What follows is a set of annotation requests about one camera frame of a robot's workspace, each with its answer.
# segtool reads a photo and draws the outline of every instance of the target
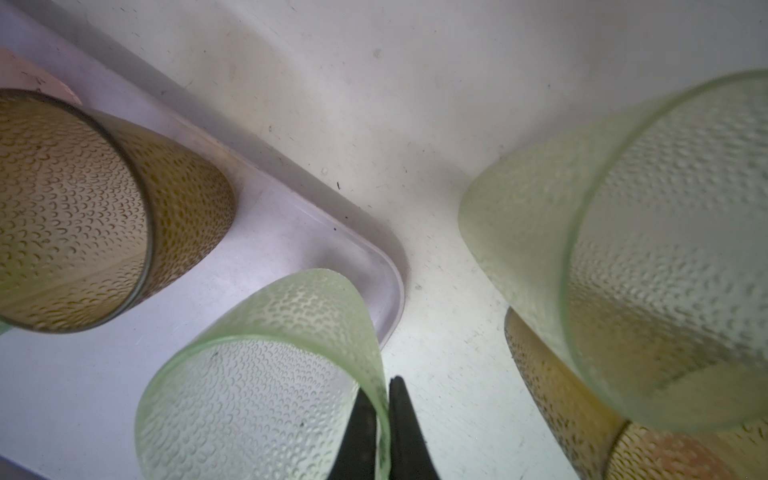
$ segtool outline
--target white tray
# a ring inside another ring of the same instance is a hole
[[[53,480],[140,479],[134,412],[152,375],[229,308],[290,273],[325,267],[345,275],[366,301],[379,344],[389,338],[405,299],[392,261],[259,170],[257,154],[224,147],[2,0],[0,46],[62,80],[85,106],[199,152],[237,195],[219,246],[141,305],[87,332],[0,336],[0,457]]]

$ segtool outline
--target glass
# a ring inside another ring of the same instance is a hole
[[[389,417],[379,344],[355,287],[330,270],[295,273],[225,313],[157,372],[136,414],[148,480],[324,479],[355,401]]]
[[[765,478],[768,419],[696,435],[648,428],[601,402],[514,310],[505,335],[536,406],[583,480]]]
[[[768,71],[513,154],[470,186],[459,226],[622,415],[698,432],[768,414]]]
[[[187,272],[232,224],[227,179],[135,124],[0,90],[0,320],[88,329]]]

